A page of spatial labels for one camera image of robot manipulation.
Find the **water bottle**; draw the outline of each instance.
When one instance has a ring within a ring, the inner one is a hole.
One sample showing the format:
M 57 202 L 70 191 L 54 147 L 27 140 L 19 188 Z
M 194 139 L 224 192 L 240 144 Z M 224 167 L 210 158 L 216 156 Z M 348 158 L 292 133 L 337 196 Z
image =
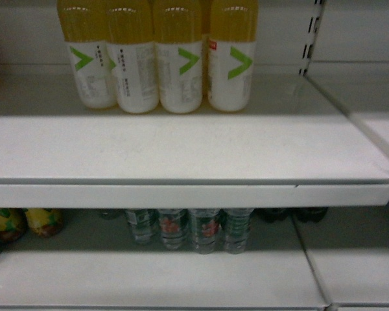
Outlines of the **water bottle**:
M 215 250 L 218 238 L 219 209 L 190 209 L 192 247 L 199 254 Z
M 178 249 L 187 237 L 186 209 L 159 209 L 161 241 L 167 249 Z
M 151 9 L 147 0 L 108 0 L 108 52 L 120 107 L 144 113 L 159 102 Z
M 155 0 L 160 102 L 189 113 L 202 102 L 202 11 L 198 0 Z
M 137 244 L 148 244 L 158 233 L 155 209 L 126 209 L 125 216 L 132 237 Z
M 225 209 L 225 211 L 227 218 L 224 225 L 224 249 L 231 254 L 242 253 L 249 237 L 253 209 Z
M 209 102 L 221 111 L 243 109 L 250 98 L 257 0 L 214 0 L 209 39 Z

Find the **white label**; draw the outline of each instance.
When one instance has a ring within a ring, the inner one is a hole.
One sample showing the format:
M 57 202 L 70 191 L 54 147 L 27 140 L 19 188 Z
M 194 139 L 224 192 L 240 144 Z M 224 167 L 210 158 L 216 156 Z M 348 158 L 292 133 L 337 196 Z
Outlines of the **white label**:
M 110 58 L 105 41 L 67 42 L 72 71 L 79 96 L 91 108 L 106 108 L 115 104 Z
M 203 89 L 203 95 L 207 95 L 207 68 L 209 67 L 209 34 L 202 34 L 202 63 L 203 63 L 203 69 L 202 69 L 202 89 Z
M 142 113 L 158 104 L 154 43 L 108 44 L 117 100 L 125 111 Z
M 237 111 L 250 98 L 255 42 L 209 41 L 209 102 Z
M 195 110 L 202 102 L 202 41 L 156 44 L 160 100 L 174 113 Z

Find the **red label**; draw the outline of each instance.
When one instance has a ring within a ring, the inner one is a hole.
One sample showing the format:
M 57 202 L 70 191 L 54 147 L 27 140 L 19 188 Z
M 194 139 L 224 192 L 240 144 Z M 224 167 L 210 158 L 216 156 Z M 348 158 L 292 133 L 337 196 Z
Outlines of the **red label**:
M 217 45 L 218 45 L 218 43 L 216 41 L 209 40 L 209 48 L 210 49 L 215 51 L 217 49 Z

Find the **bottom shelf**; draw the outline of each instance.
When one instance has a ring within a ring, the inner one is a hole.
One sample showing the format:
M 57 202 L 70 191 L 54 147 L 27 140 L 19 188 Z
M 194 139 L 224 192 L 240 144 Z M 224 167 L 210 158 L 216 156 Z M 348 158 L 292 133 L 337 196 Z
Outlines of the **bottom shelf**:
M 389 206 L 330 209 L 298 228 L 329 303 L 389 306 Z
M 247 250 L 209 255 L 137 246 L 125 217 L 65 210 L 49 239 L 27 233 L 0 253 L 0 307 L 323 308 L 292 222 L 254 217 Z

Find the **clear plastic bottle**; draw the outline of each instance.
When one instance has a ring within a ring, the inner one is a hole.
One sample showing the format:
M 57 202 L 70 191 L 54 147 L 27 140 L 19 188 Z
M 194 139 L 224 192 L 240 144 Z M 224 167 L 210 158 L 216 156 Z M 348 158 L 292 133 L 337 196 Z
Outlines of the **clear plastic bottle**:
M 207 95 L 207 69 L 209 68 L 210 9 L 212 0 L 200 0 L 202 8 L 202 91 Z
M 253 209 L 225 209 L 225 212 L 224 249 L 231 254 L 242 253 L 249 237 Z
M 58 14 L 67 43 L 78 94 L 89 108 L 116 105 L 109 37 L 103 0 L 58 0 Z
M 219 209 L 190 209 L 190 231 L 193 250 L 209 254 L 218 240 Z
M 161 241 L 167 249 L 178 249 L 187 238 L 186 209 L 158 209 Z
M 202 102 L 202 17 L 198 0 L 155 0 L 160 102 L 189 113 Z
M 155 209 L 126 209 L 128 226 L 137 244 L 148 244 L 158 233 L 157 212 Z
M 252 84 L 257 0 L 214 0 L 209 39 L 209 102 L 220 111 L 243 109 Z
M 147 0 L 108 0 L 107 17 L 117 101 L 130 113 L 153 110 L 159 95 L 150 5 Z

